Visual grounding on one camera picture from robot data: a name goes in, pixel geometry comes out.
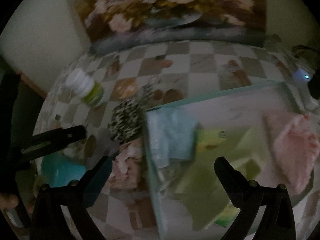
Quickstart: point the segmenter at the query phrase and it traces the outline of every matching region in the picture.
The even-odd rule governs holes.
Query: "checkered tablecloth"
[[[114,72],[109,68],[115,58],[119,61],[119,69]],[[172,60],[173,63],[170,67],[161,67],[161,60]],[[120,102],[115,90],[123,81],[135,83],[140,89],[156,77],[158,91],[166,95],[169,90],[175,90],[182,98],[228,89],[232,84],[241,86],[241,82],[229,82],[230,77],[220,71],[221,66],[231,60],[252,84],[285,81],[288,76],[284,69],[288,64],[276,46],[265,49],[220,41],[181,41],[137,46],[103,57],[86,54],[61,72],[43,104],[35,134],[54,129],[59,122],[63,128],[83,124],[88,136],[97,136],[107,127],[113,108]],[[99,108],[81,103],[64,87],[66,78],[76,67],[83,68],[103,86],[107,102]],[[156,227],[144,226],[147,221],[138,221],[139,229],[132,229],[127,206],[107,187],[88,212],[107,239],[159,238]],[[65,214],[71,231],[79,238],[67,210]]]

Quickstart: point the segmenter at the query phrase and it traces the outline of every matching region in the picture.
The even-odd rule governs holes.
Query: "floral painting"
[[[71,0],[92,42],[161,30],[239,27],[264,33],[266,0]]]

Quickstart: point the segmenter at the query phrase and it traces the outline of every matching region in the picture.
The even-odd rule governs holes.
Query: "crumpled pink paper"
[[[120,146],[120,154],[112,164],[107,185],[118,189],[135,189],[140,182],[140,166],[143,156],[142,140],[138,138]]]
[[[266,115],[271,146],[276,162],[296,194],[308,185],[320,152],[320,143],[311,131],[309,116],[281,110]]]

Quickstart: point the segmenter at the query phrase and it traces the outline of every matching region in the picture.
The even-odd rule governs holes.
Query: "bolt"
[[[278,186],[280,187],[280,189],[283,189],[283,190],[287,189],[287,187],[285,186],[285,184],[279,184]]]
[[[48,189],[50,186],[49,186],[49,184],[43,184],[42,186],[41,186],[41,189],[42,190],[46,190],[46,189]]]
[[[78,182],[79,182],[78,180],[74,179],[74,180],[70,181],[69,185],[70,185],[71,187],[74,187],[74,186],[77,186],[77,185],[78,185]]]
[[[258,182],[256,182],[255,180],[250,180],[250,181],[249,181],[249,185],[250,185],[251,187],[257,187],[257,186],[258,186]]]

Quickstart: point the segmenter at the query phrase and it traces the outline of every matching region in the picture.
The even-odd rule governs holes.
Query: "table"
[[[83,68],[104,87],[108,101],[101,107],[88,107],[64,87],[66,78],[76,67]],[[86,54],[62,70],[43,104],[35,134],[60,126],[69,128],[83,124],[87,127],[88,136],[98,136],[110,122],[112,109],[125,97],[125,93],[117,92],[117,88],[125,84],[130,87],[129,91],[138,91],[152,83],[156,91],[153,103],[162,104],[234,87],[289,81],[289,69],[290,65],[275,44],[257,48],[221,41],[181,41],[137,46],[103,57]],[[39,170],[41,159],[37,160],[37,166]],[[316,167],[315,187],[295,212],[296,221],[302,218],[297,223],[299,233],[307,231],[312,224],[310,219],[316,213],[320,214],[316,209],[320,199],[318,173]],[[107,239],[159,239],[150,214],[148,192],[134,194],[136,199],[143,201],[136,201],[139,204],[128,209],[128,205],[121,201],[123,195],[120,190],[104,187],[95,205],[88,209]],[[137,212],[149,217],[148,221],[144,221],[144,215],[139,216]],[[72,233],[78,238],[66,209],[64,213]]]

